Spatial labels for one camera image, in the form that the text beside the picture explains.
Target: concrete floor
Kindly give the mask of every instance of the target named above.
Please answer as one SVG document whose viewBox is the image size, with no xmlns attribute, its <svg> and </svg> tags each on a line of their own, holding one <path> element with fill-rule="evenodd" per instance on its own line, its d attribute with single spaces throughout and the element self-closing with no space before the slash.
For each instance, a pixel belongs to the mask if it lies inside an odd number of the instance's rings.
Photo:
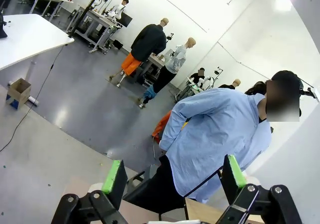
<svg viewBox="0 0 320 224">
<path fill-rule="evenodd" d="M 11 0 L 9 14 L 28 13 L 30 6 Z M 60 28 L 67 24 L 68 13 L 53 23 Z M 127 167 L 141 171 L 155 163 L 151 133 L 157 122 L 174 106 L 169 87 L 165 87 L 144 110 L 135 99 L 145 88 L 122 82 L 121 89 L 105 78 L 115 73 L 126 54 L 110 50 L 89 54 L 88 44 L 78 37 L 65 46 L 57 58 L 39 97 L 40 105 L 33 110 L 64 132 L 112 159 L 123 159 Z M 36 97 L 50 66 L 60 49 L 41 54 L 31 76 L 31 95 Z M 30 60 L 0 71 L 0 84 L 25 77 Z"/>
</svg>

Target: black bag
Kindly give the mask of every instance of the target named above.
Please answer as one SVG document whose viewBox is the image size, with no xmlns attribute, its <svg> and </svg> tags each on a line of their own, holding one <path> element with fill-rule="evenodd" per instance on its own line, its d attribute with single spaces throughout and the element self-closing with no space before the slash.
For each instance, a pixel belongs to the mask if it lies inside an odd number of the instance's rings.
<svg viewBox="0 0 320 224">
<path fill-rule="evenodd" d="M 118 40 L 113 41 L 113 45 L 114 47 L 116 47 L 117 49 L 121 49 L 123 44 L 120 43 Z"/>
<path fill-rule="evenodd" d="M 4 31 L 4 25 L 6 25 L 7 22 L 4 21 L 2 13 L 0 13 L 0 38 L 6 38 L 7 34 Z"/>
</svg>

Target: black pants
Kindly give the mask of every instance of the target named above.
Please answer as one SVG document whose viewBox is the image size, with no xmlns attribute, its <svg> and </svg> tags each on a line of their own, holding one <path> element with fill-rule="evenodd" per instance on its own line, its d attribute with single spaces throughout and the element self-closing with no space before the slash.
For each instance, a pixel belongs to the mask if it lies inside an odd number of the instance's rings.
<svg viewBox="0 0 320 224">
<path fill-rule="evenodd" d="M 155 93 L 159 93 L 161 89 L 163 89 L 171 80 L 176 76 L 176 74 L 171 73 L 165 66 L 163 66 L 160 70 L 160 74 L 156 82 L 153 84 L 153 90 Z M 148 103 L 152 98 L 146 98 L 144 100 L 144 104 Z"/>
<path fill-rule="evenodd" d="M 132 204 L 155 213 L 166 213 L 184 207 L 184 198 L 175 188 L 169 159 L 160 157 L 161 166 L 152 177 L 145 190 Z"/>
</svg>

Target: black jacket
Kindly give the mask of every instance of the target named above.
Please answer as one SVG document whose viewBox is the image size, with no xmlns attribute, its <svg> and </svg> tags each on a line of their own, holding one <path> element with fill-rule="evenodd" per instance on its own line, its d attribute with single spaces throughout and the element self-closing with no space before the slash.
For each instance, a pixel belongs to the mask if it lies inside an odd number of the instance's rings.
<svg viewBox="0 0 320 224">
<path fill-rule="evenodd" d="M 132 56 L 139 61 L 146 61 L 151 53 L 159 54 L 166 47 L 166 35 L 161 25 L 147 25 L 135 38 L 131 46 Z"/>
</svg>

